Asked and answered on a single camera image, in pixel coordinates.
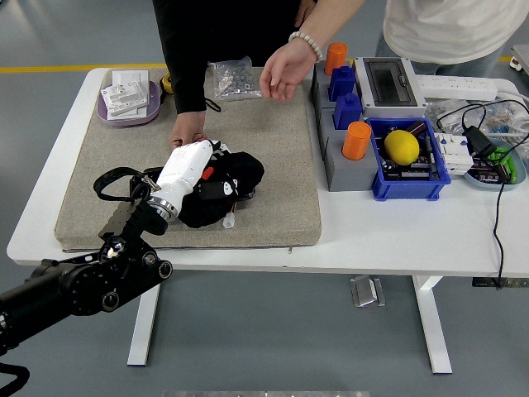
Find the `person's right hand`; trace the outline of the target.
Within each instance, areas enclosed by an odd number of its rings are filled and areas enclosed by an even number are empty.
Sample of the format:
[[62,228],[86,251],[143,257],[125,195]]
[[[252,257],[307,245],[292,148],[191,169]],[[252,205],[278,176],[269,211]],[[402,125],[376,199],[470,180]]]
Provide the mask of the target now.
[[196,141],[204,141],[207,135],[204,132],[206,112],[182,112],[169,134],[169,144],[172,149],[185,146]]

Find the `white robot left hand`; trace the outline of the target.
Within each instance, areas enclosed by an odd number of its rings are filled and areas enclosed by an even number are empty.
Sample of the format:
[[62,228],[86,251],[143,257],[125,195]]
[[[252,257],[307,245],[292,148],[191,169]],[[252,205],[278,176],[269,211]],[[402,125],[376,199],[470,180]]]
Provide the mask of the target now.
[[229,148],[217,140],[197,141],[173,149],[156,181],[160,188],[150,199],[161,199],[176,207],[193,191],[212,156],[230,153]]

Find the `person's left hand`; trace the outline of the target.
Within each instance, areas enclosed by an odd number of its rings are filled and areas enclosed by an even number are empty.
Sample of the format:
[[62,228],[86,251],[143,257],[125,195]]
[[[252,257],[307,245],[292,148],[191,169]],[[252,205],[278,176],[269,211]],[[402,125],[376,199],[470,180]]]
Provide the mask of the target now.
[[298,5],[298,12],[294,20],[294,26],[299,28],[303,22],[310,16],[316,6],[314,0],[300,0]]

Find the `second person's right hand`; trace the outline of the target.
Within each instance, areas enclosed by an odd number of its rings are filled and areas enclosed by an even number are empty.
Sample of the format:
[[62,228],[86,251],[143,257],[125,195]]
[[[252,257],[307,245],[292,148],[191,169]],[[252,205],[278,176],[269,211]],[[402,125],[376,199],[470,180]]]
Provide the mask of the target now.
[[260,76],[264,98],[286,101],[316,64],[317,54],[302,38],[294,38],[267,60]]

